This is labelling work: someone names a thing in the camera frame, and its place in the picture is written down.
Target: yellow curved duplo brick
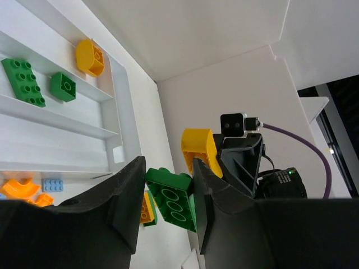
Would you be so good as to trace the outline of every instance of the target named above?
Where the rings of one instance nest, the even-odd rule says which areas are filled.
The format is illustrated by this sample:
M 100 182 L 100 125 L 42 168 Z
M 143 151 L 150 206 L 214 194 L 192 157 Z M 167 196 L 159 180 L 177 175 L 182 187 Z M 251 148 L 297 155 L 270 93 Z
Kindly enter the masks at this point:
M 185 129 L 181 139 L 181 149 L 185 157 L 188 170 L 192 174 L 193 158 L 201 158 L 213 173 L 222 177 L 222 170 L 217 162 L 211 129 Z
M 89 39 L 77 45 L 76 64 L 79 70 L 93 77 L 98 77 L 105 69 L 102 51 Z

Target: green lego duplo brick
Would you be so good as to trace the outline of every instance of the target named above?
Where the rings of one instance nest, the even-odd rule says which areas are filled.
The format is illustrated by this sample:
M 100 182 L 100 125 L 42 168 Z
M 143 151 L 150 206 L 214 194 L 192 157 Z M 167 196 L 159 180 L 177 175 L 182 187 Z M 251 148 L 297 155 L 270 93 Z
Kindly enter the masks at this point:
M 196 232 L 189 197 L 193 182 L 189 175 L 175 175 L 167 169 L 150 168 L 145 181 L 166 222 Z
M 50 93 L 56 98 L 70 102 L 76 99 L 76 82 L 59 72 L 51 77 Z
M 42 108 L 46 106 L 28 61 L 7 58 L 1 63 L 17 99 Z
M 151 222 L 144 223 L 144 227 L 153 226 L 153 225 L 157 224 L 157 212 L 156 212 L 156 207 L 155 207 L 155 203 L 153 201 L 153 196 L 152 196 L 151 192 L 148 192 L 148 196 L 150 197 L 150 204 L 151 204 L 151 208 L 153 210 L 153 215 L 155 216 L 155 219 Z
M 195 227 L 197 229 L 195 196 L 193 194 L 190 196 L 190 207 L 191 207 L 191 213 L 192 213 L 193 222 L 194 222 Z

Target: orange duplo brick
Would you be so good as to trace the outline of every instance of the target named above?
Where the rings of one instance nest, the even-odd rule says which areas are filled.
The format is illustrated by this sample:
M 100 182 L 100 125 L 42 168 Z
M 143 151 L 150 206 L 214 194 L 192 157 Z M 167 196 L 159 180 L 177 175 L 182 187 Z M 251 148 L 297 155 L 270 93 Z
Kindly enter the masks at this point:
M 52 203 L 54 202 L 54 198 L 52 198 L 50 195 L 46 193 L 43 193 L 39 195 L 36 202 L 34 202 L 33 200 L 26 200 L 26 201 L 32 205 L 44 207 L 44 206 L 52 205 Z
M 142 201 L 141 219 L 140 223 L 152 222 L 155 219 L 153 209 L 151 207 L 150 197 L 147 192 L 144 193 L 144 199 Z
M 0 192 L 8 198 L 27 199 L 33 196 L 40 189 L 39 185 L 33 183 L 32 178 L 27 178 L 23 184 L 16 179 L 10 179 L 1 189 Z

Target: white wall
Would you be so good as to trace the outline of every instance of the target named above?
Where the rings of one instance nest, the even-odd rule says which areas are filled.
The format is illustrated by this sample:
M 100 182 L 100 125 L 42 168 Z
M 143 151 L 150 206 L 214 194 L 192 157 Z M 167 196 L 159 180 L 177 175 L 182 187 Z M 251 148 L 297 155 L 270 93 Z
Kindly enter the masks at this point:
M 297 89 L 359 74 L 359 1 L 291 0 L 274 54 Z
M 280 39 L 289 0 L 83 0 L 155 81 Z
M 286 63 L 276 61 L 269 46 L 171 78 L 158 87 L 177 173 L 187 171 L 180 147 L 183 130 L 220 132 L 223 113 L 246 112 L 315 142 Z M 309 197 L 322 197 L 325 171 L 315 153 L 282 134 L 260 132 L 276 167 L 295 166 Z M 264 160 L 261 168 L 270 166 Z
M 165 222 L 159 212 L 156 226 L 140 225 L 136 254 L 130 269 L 180 269 L 191 253 L 187 231 Z

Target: toy brick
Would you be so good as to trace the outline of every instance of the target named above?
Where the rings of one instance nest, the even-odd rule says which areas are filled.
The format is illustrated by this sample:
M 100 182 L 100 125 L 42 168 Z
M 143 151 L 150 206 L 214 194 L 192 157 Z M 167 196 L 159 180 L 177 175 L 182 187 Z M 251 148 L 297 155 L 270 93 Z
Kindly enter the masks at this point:
M 1 62 L 17 99 L 39 107 L 46 106 L 29 62 L 9 58 Z
M 43 192 L 63 192 L 63 181 L 61 179 L 43 179 Z
M 145 227 L 153 226 L 153 225 L 157 224 L 157 212 L 156 212 L 155 202 L 153 200 L 153 196 L 152 196 L 151 192 L 148 192 L 148 196 L 150 198 L 150 204 L 151 204 L 151 208 L 153 210 L 153 215 L 154 215 L 155 219 L 151 222 L 144 223 Z
M 76 99 L 76 82 L 59 72 L 51 77 L 50 93 L 56 98 L 70 102 Z
M 196 232 L 189 196 L 193 183 L 189 175 L 175 175 L 167 169 L 150 168 L 145 181 L 166 222 Z
M 148 195 L 148 192 L 145 192 L 142 201 L 140 223 L 143 224 L 147 222 L 152 222 L 154 219 L 155 216 L 153 215 L 153 210 L 151 208 L 150 197 Z
M 105 68 L 103 52 L 92 40 L 83 40 L 76 47 L 76 64 L 79 70 L 98 77 Z
M 9 198 L 27 199 L 33 196 L 40 189 L 39 185 L 33 183 L 32 178 L 27 178 L 22 183 L 16 179 L 10 179 L 1 188 L 1 192 Z
M 214 174 L 220 178 L 223 176 L 211 129 L 185 129 L 181 138 L 181 149 L 191 174 L 193 159 L 200 158 Z
M 54 202 L 54 198 L 52 198 L 50 195 L 48 195 L 46 193 L 43 193 L 43 194 L 39 195 L 36 202 L 34 202 L 31 199 L 28 199 L 26 201 L 32 205 L 36 205 L 38 207 L 44 207 L 44 206 L 52 205 L 52 203 Z
M 197 229 L 195 196 L 193 194 L 190 196 L 190 208 L 191 208 L 191 214 L 192 214 L 193 222 L 194 222 L 195 227 Z

